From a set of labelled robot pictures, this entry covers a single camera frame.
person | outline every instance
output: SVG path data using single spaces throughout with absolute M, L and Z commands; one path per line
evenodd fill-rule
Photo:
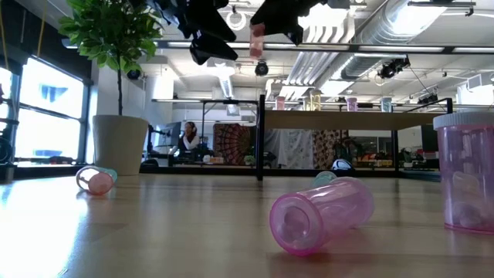
M 178 140 L 178 149 L 183 151 L 194 150 L 199 145 L 198 129 L 193 122 L 185 123 L 184 136 Z

plant pot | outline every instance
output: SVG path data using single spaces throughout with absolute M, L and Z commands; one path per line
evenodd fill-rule
M 118 175 L 138 175 L 148 123 L 136 117 L 93 117 L 95 164 Z

shelf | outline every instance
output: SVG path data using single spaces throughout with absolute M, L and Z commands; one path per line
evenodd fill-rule
M 267 110 L 266 129 L 399 131 L 432 124 L 441 114 Z

tree trunk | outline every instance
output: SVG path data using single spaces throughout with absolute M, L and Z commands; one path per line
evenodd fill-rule
M 120 54 L 117 53 L 117 63 L 118 63 L 118 115 L 122 116 L 122 110 L 124 109 L 122 105 L 122 70 L 120 69 Z

floor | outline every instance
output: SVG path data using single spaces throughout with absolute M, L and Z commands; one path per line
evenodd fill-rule
M 439 183 L 363 180 L 370 222 L 306 258 L 267 223 L 310 178 L 141 175 L 103 197 L 17 181 L 0 186 L 0 277 L 492 277 L 494 237 L 444 230 Z

